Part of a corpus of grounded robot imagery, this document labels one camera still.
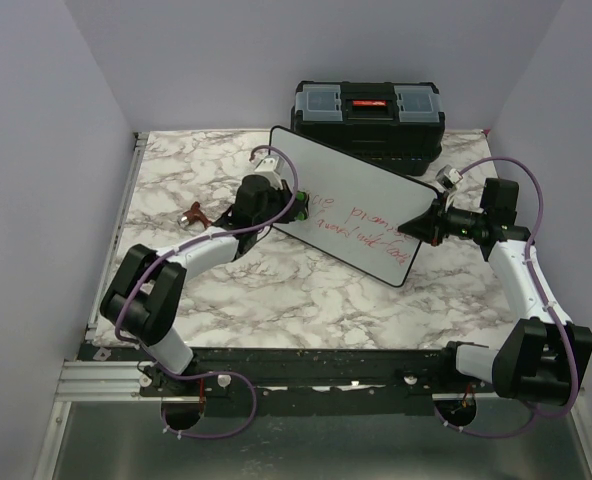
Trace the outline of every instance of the brown object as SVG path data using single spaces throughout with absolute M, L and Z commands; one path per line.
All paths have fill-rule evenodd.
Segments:
M 194 202 L 189 210 L 187 210 L 183 215 L 178 219 L 178 224 L 181 227 L 189 227 L 196 222 L 200 222 L 203 224 L 203 227 L 207 229 L 212 222 L 209 221 L 209 218 L 201 211 L 200 203 Z

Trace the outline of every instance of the toolbox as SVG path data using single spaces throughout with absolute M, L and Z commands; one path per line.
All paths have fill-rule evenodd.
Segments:
M 385 170 L 419 176 L 441 153 L 445 113 L 430 82 L 304 81 L 291 128 Z

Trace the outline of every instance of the marble tabletop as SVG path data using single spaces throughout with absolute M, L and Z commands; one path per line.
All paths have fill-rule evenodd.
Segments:
M 176 220 L 194 201 L 214 220 L 253 167 L 249 151 L 267 131 L 153 132 L 136 181 L 110 274 L 125 252 L 197 235 Z M 489 156 L 481 131 L 446 132 L 443 153 L 423 180 L 445 164 L 463 167 Z M 492 164 L 466 177 L 455 205 L 478 206 Z M 499 347 L 514 323 L 499 281 L 472 243 L 423 245 L 401 288 L 272 231 L 240 260 L 187 282 L 175 327 L 192 346 L 274 348 L 439 348 L 450 340 Z M 115 346 L 99 317 L 93 343 Z

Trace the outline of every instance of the white board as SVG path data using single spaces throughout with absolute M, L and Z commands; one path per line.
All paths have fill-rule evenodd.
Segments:
M 400 287 L 420 242 L 398 226 L 425 213 L 431 186 L 274 127 L 270 144 L 296 165 L 309 218 L 274 227 L 383 282 Z M 282 175 L 291 182 L 289 166 Z

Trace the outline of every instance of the robotic arm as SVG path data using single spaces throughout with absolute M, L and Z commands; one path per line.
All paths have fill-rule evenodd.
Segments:
M 293 196 L 281 178 L 283 159 L 268 156 L 256 167 L 253 175 L 243 178 L 236 200 L 196 242 L 180 251 L 182 242 L 158 250 L 144 245 L 130 248 L 112 280 L 100 305 L 100 313 L 114 325 L 129 332 L 144 349 L 168 371 L 181 374 L 194 354 L 173 327 L 183 284 L 217 265 L 233 262 L 245 255 L 258 241 L 255 227 L 277 217 Z M 304 220 L 308 215 L 309 197 L 297 192 L 289 210 L 277 223 Z M 234 231 L 251 230 L 235 234 Z M 121 311 L 137 281 L 161 257 L 167 256 L 149 277 L 153 282 L 149 293 L 139 291 L 118 324 Z
M 530 232 L 514 225 L 518 184 L 488 178 L 480 202 L 482 212 L 478 213 L 451 205 L 461 179 L 450 167 L 441 170 L 437 180 L 445 194 L 424 215 L 401 225 L 399 231 L 432 246 L 450 235 L 473 240 L 501 281 L 509 307 L 519 320 L 500 350 L 450 342 L 447 349 L 454 368 L 493 385 L 501 397 L 563 405 L 573 394 L 571 366 L 576 368 L 578 385 L 585 374 L 592 333 L 572 323 L 554 299 L 538 264 L 536 248 L 530 245 L 526 250 Z M 571 361 L 556 320 L 564 326 L 571 344 Z

